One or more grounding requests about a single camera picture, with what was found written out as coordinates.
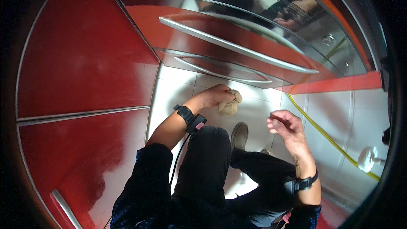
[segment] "drawer handle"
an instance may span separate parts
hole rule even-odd
[[[185,60],[183,60],[183,59],[180,59],[180,58],[178,58],[178,57],[175,57],[175,56],[174,56],[174,59],[176,59],[177,61],[179,61],[179,62],[181,62],[181,63],[183,63],[183,64],[186,64],[186,65],[188,65],[188,66],[190,66],[190,67],[193,67],[193,68],[195,68],[195,69],[198,69],[198,70],[200,70],[200,71],[202,71],[202,72],[205,72],[205,73],[207,73],[207,74],[211,74],[211,75],[213,75],[213,76],[220,77],[220,78],[223,78],[223,79],[234,80],[234,81],[237,81],[237,82],[256,82],[256,83],[272,83],[272,82],[273,82],[272,80],[247,80],[247,79],[241,79],[241,78],[226,76],[226,75],[222,75],[222,74],[217,74],[217,73],[214,73],[214,72],[212,72],[212,71],[209,71],[209,70],[207,70],[207,69],[205,69],[205,68],[201,68],[201,67],[199,67],[199,66],[196,66],[196,65],[194,65],[194,64],[191,64],[191,63],[189,63],[189,62],[187,62],[187,61],[185,61]],[[258,72],[258,71],[256,71],[256,70],[253,70],[253,69],[251,69],[251,70],[252,70],[253,72],[255,72],[256,74],[260,75],[261,77],[267,79],[267,77],[266,77],[265,75],[263,75],[262,73],[260,73],[260,72]]]
[[[65,199],[61,196],[58,190],[54,189],[51,191],[52,196],[57,200],[59,206],[64,210],[65,214],[68,216],[71,223],[74,225],[76,229],[83,229],[82,226],[79,224],[78,220],[76,219],[74,213],[72,212],[69,205],[66,203]]]
[[[202,40],[205,40],[209,43],[213,43],[216,45],[219,45],[223,48],[227,48],[231,51],[246,55],[248,57],[260,60],[262,62],[268,63],[268,64],[272,64],[274,66],[277,67],[281,67],[284,69],[288,69],[288,70],[292,70],[298,73],[306,73],[306,74],[317,74],[319,73],[318,70],[315,69],[311,69],[311,68],[306,68],[306,67],[302,67],[302,66],[298,66],[296,64],[291,64],[279,59],[275,59],[272,57],[269,57],[267,55],[264,55],[262,53],[259,52],[255,52],[254,50],[251,50],[249,48],[245,48],[243,46],[237,45],[235,43],[231,43],[229,41],[226,41],[222,38],[213,36],[211,34],[205,33],[203,31],[197,30],[195,28],[191,28],[188,27],[184,24],[181,24],[179,22],[173,21],[169,18],[165,18],[165,17],[159,17],[159,20],[162,24],[167,25],[171,28],[175,28],[181,32],[190,34],[191,36],[195,36],[197,38],[201,38]]]

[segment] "leg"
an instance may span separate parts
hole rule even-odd
[[[188,144],[178,173],[175,195],[224,206],[223,185],[230,163],[230,140],[226,130],[202,127]]]
[[[242,196],[228,200],[241,216],[249,216],[258,227],[270,226],[272,221],[293,206],[293,195],[284,190],[283,180],[295,177],[295,166],[276,157],[259,152],[233,150],[231,164],[246,173],[260,186]]]

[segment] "yellow cable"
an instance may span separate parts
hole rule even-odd
[[[302,113],[307,120],[337,149],[339,150],[340,153],[342,153],[342,155],[344,155],[354,166],[357,166],[357,162],[348,155],[348,153],[346,153],[341,147],[338,146],[338,144],[336,144],[334,142],[334,140],[328,135],[327,132],[325,132],[319,125],[317,125],[317,123],[315,123],[304,111],[303,109],[301,109],[298,104],[296,104],[296,102],[294,101],[293,97],[291,96],[291,94],[288,94],[288,97],[290,98],[291,102],[294,104],[294,106],[300,111],[300,113]],[[377,176],[376,174],[372,173],[372,172],[368,172],[366,173],[367,175],[369,175],[371,178],[379,181],[380,177]]]

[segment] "shirt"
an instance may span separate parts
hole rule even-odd
[[[171,197],[169,172],[173,155],[162,144],[137,151],[133,172],[112,211],[110,228],[258,228],[227,208],[181,196]],[[316,228],[321,206],[291,212],[290,228]]]

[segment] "beige cloth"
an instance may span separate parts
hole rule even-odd
[[[232,115],[237,112],[237,105],[242,102],[242,96],[237,90],[229,90],[230,93],[236,96],[235,99],[231,101],[223,100],[218,105],[218,112],[222,115]]]

